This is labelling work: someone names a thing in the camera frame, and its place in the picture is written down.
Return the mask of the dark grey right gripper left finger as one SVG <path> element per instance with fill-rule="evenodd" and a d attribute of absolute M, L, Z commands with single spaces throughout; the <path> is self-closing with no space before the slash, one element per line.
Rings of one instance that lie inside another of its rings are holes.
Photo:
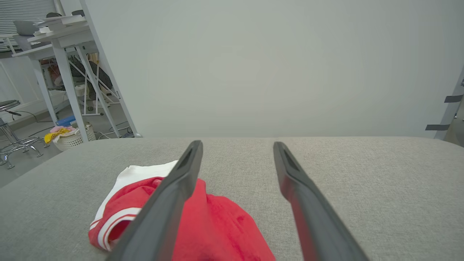
<path fill-rule="evenodd" d="M 193 195 L 203 143 L 192 141 L 105 261 L 171 261 L 185 202 Z"/>

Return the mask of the dark grey fabric bundle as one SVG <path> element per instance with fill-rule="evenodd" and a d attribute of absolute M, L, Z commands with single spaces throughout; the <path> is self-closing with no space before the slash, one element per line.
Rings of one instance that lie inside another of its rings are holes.
<path fill-rule="evenodd" d="M 84 75 L 86 70 L 83 66 L 83 64 L 81 63 L 81 61 L 79 61 L 76 56 L 70 56 L 68 57 L 68 60 L 69 60 L 69 63 L 70 63 L 70 69 L 71 69 L 71 74 L 73 77 L 76 77 L 76 78 L 84 78 Z M 94 75 L 96 76 L 97 75 L 97 64 L 94 62 L 94 61 L 88 61 L 89 64 L 91 65 L 91 69 L 94 73 Z M 103 84 L 105 84 L 107 87 L 109 87 L 110 89 L 113 89 L 113 85 L 112 85 L 112 82 L 111 82 L 111 79 L 110 77 L 108 76 L 108 74 L 101 68 L 101 66 L 99 66 L 99 71 L 98 71 L 98 78 L 99 80 L 102 81 Z M 88 97 L 91 99 L 91 100 L 95 100 L 96 98 L 96 93 L 95 93 L 95 90 L 93 89 L 93 86 L 88 83 L 88 88 L 89 88 L 89 91 L 88 91 Z"/>

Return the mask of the grey window blinds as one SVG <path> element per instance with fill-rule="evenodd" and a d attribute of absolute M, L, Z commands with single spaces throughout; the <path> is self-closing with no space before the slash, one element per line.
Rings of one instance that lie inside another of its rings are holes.
<path fill-rule="evenodd" d="M 14 20 L 39 22 L 56 11 L 54 0 L 0 0 L 0 34 L 16 33 Z"/>

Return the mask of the white laundry basket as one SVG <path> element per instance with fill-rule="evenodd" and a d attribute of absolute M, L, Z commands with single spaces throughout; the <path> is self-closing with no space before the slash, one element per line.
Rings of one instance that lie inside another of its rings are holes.
<path fill-rule="evenodd" d="M 51 141 L 59 150 L 65 150 L 83 144 L 83 136 L 78 128 L 74 132 L 63 134 Z"/>

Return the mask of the grey metal post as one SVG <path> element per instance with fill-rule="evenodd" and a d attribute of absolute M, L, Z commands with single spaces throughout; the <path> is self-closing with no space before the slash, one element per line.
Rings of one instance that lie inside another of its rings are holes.
<path fill-rule="evenodd" d="M 453 92 L 449 96 L 462 95 L 462 94 L 464 94 L 464 66 L 462 67 L 461 73 L 453 89 Z M 440 124 L 451 124 L 452 123 L 454 116 L 457 114 L 459 110 L 460 103 L 461 102 L 459 103 L 445 103 L 444 102 L 444 104 L 446 104 L 446 110 L 444 112 L 444 115 L 442 117 Z M 448 130 L 444 132 L 436 132 L 434 139 L 444 140 L 447 132 Z"/>

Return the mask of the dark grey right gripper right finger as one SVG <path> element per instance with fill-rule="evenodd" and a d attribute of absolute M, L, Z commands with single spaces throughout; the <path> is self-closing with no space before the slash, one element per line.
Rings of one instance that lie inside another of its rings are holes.
<path fill-rule="evenodd" d="M 274 142 L 273 155 L 280 192 L 291 205 L 304 261 L 369 261 L 290 149 Z"/>

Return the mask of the red and white basketball jersey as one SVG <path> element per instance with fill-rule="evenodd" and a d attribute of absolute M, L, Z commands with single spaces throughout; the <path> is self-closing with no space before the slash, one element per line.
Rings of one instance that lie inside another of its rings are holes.
<path fill-rule="evenodd" d="M 126 167 L 91 223 L 91 245 L 111 251 L 176 163 Z M 253 218 L 206 188 L 198 179 L 184 204 L 172 261 L 276 261 Z"/>

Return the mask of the white desk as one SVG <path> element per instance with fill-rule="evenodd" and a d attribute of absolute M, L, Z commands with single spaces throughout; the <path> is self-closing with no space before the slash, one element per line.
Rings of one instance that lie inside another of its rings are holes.
<path fill-rule="evenodd" d="M 56 62 L 58 68 L 60 70 L 60 75 L 63 80 L 63 84 L 68 96 L 68 101 L 70 102 L 70 106 L 74 117 L 76 119 L 77 126 L 81 132 L 81 136 L 83 142 L 88 142 L 88 135 L 86 132 L 86 124 L 83 121 L 82 112 L 79 106 L 78 98 L 75 91 L 74 81 L 71 74 L 70 63 L 68 60 L 68 53 L 66 49 L 74 49 L 78 55 L 80 62 L 83 64 L 84 67 L 84 76 L 87 80 L 90 81 L 95 93 L 96 98 L 100 101 L 103 114 L 109 120 L 113 132 L 117 138 L 121 138 L 121 134 L 114 123 L 114 120 L 111 116 L 109 111 L 108 103 L 105 101 L 103 97 L 103 93 L 99 87 L 99 78 L 93 72 L 91 65 L 88 61 L 87 54 L 98 53 L 101 57 L 103 53 L 96 49 L 90 50 L 89 47 L 95 46 L 95 39 L 92 36 L 91 28 L 88 25 L 88 22 L 79 22 L 76 25 L 68 25 L 66 28 L 57 30 L 57 31 L 50 31 L 45 34 L 39 34 L 37 36 L 28 38 L 28 42 L 50 42 L 51 47 L 53 50 L 54 57 L 56 58 Z"/>
<path fill-rule="evenodd" d="M 43 99 L 45 101 L 46 107 L 48 112 L 51 116 L 51 120 L 56 126 L 56 122 L 58 121 L 56 113 L 54 111 L 53 102 L 51 100 L 51 96 L 48 91 L 48 87 L 45 82 L 43 70 L 41 67 L 41 60 L 46 58 L 51 58 L 55 56 L 53 52 L 52 44 L 48 44 L 46 46 L 41 46 L 35 49 L 30 49 L 27 51 L 18 52 L 12 55 L 12 57 L 27 57 L 33 67 L 34 74 L 36 76 L 40 91 L 42 93 Z"/>

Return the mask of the grey office chair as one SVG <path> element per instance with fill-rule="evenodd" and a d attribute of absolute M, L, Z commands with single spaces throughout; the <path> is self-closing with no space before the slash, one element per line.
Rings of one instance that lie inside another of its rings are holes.
<path fill-rule="evenodd" d="M 14 20 L 13 24 L 16 27 L 17 32 L 17 35 L 13 36 L 13 39 L 16 41 L 21 50 L 28 51 L 42 46 L 40 42 L 33 44 L 28 42 L 28 38 L 34 37 L 34 33 L 40 31 L 39 28 L 34 25 L 34 22 L 26 20 Z"/>

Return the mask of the white partition panel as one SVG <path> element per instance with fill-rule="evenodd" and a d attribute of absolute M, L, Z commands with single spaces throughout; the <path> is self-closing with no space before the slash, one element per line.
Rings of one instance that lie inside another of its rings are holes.
<path fill-rule="evenodd" d="M 464 0 L 81 0 L 141 137 L 434 138 Z"/>

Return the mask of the stack of white papers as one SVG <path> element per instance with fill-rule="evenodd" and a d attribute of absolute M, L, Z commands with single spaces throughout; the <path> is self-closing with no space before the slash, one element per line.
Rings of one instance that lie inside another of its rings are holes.
<path fill-rule="evenodd" d="M 45 21 L 34 24 L 38 30 L 34 32 L 33 35 L 38 36 L 49 32 L 58 31 L 83 22 L 86 22 L 86 18 L 80 14 L 73 16 L 48 17 L 45 18 Z"/>

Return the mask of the chrome stool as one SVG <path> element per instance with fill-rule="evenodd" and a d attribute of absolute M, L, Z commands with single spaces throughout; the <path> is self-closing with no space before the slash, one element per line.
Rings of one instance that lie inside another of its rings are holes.
<path fill-rule="evenodd" d="M 20 105 L 20 101 L 18 100 L 8 100 L 8 101 L 3 101 L 0 102 L 0 112 L 6 112 L 11 115 L 16 115 L 16 116 L 21 116 L 21 114 L 18 114 L 16 112 L 11 111 L 14 107 Z M 35 144 L 38 142 L 41 142 L 45 147 L 47 145 L 44 143 L 44 141 L 39 138 L 39 137 L 28 137 L 28 138 L 18 138 L 13 131 L 13 129 L 10 127 L 10 125 L 5 122 L 1 117 L 0 117 L 0 133 L 5 135 L 7 138 L 9 144 L 6 145 L 5 147 L 0 148 L 0 165 L 6 165 L 7 168 L 10 170 L 14 167 L 14 165 L 10 162 L 10 155 L 13 154 L 14 152 L 21 151 L 23 153 L 28 152 L 30 149 L 36 152 L 37 157 L 41 157 L 43 153 L 41 153 L 36 147 Z"/>

